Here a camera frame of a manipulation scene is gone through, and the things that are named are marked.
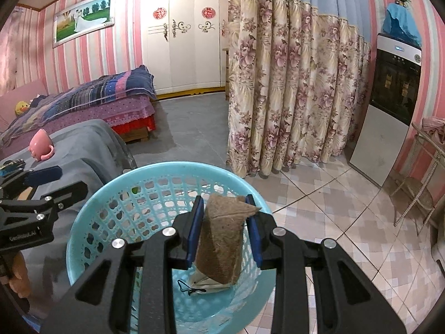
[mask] blue gripper pad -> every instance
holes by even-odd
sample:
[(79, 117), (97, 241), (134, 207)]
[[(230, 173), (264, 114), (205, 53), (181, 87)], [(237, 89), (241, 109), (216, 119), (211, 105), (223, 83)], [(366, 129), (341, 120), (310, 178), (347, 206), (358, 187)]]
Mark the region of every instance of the blue gripper pad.
[(29, 171), (24, 179), (28, 187), (38, 187), (46, 183), (57, 181), (63, 175), (62, 168), (52, 166), (41, 170)]
[(201, 234), (201, 224), (204, 218), (204, 200), (201, 196), (195, 198), (191, 213), (193, 215), (193, 222), (187, 239), (188, 250), (186, 260), (188, 267), (191, 267), (196, 257), (197, 244), (199, 242), (199, 235)]
[[(246, 197), (246, 203), (255, 206), (255, 201), (252, 195), (248, 195)], [(248, 217), (246, 222), (248, 225), (249, 240), (251, 243), (253, 259), (256, 262), (256, 265), (258, 267), (261, 267), (261, 265), (263, 264), (263, 255), (261, 253), (261, 237), (259, 235), (255, 215)]]

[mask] laundry basket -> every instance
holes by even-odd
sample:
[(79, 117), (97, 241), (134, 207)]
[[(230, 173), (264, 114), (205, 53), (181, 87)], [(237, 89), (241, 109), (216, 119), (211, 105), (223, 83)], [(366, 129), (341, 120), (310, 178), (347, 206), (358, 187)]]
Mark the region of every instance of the laundry basket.
[[(227, 170), (193, 162), (166, 162), (141, 167), (115, 178), (83, 206), (71, 229), (66, 264), (73, 284), (100, 252), (117, 237), (130, 243), (146, 240), (174, 218), (191, 210), (195, 197), (206, 202), (211, 193), (224, 196), (252, 194), (263, 212), (271, 213), (260, 194)], [(242, 272), (232, 288), (212, 294), (182, 293), (177, 280), (188, 282), (196, 270), (172, 270), (178, 334), (237, 334), (266, 304), (275, 271), (261, 272), (254, 262), (244, 228)], [(133, 290), (131, 328), (137, 331), (141, 270)]]

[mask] tiled floor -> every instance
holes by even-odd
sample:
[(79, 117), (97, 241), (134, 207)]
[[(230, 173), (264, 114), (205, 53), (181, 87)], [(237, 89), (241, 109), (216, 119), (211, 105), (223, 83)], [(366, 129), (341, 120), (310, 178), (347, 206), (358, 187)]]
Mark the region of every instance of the tiled floor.
[[(228, 104), (224, 93), (155, 103), (157, 130), (148, 142), (130, 149), (139, 166), (159, 161), (199, 161), (225, 168)], [(344, 156), (316, 165), (307, 159), (294, 169), (246, 180), (264, 197), (280, 226), (300, 238), (339, 244), (383, 293), (405, 323), (408, 334), (426, 317), (445, 288), (431, 257), (429, 227), (417, 236), (421, 214), (415, 208), (397, 227), (408, 197), (387, 180), (382, 190), (348, 166)], [(308, 274), (310, 332), (317, 333), (314, 286)], [(258, 317), (242, 332), (269, 334), (274, 293)]]
[[(414, 208), (402, 224), (393, 226), (395, 213), (404, 211), (409, 198), (401, 191), (389, 197), (395, 189), (391, 179), (380, 190), (340, 156), (319, 165), (302, 159), (294, 169), (246, 180), (265, 198), (279, 226), (304, 240), (336, 239), (398, 313), (408, 334), (445, 288), (431, 257), (430, 228), (417, 236), (420, 212)], [(310, 332), (316, 334), (314, 287), (310, 270), (306, 273)], [(274, 295), (240, 334), (270, 334)]]

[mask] floral curtain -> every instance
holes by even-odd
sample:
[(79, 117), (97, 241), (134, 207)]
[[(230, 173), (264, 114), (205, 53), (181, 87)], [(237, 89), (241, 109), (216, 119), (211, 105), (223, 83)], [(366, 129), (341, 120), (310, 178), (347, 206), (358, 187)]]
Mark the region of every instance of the floral curtain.
[(370, 45), (300, 0), (229, 0), (228, 165), (269, 175), (339, 155), (361, 116)]
[(0, 97), (16, 86), (16, 46), (21, 9), (15, 9), (0, 31)]

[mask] picture frame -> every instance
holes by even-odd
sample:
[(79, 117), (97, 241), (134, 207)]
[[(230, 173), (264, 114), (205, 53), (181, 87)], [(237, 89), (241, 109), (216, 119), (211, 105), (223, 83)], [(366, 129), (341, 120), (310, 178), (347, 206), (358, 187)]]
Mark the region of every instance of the picture frame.
[(114, 25), (115, 0), (83, 0), (56, 14), (53, 48), (92, 31)]

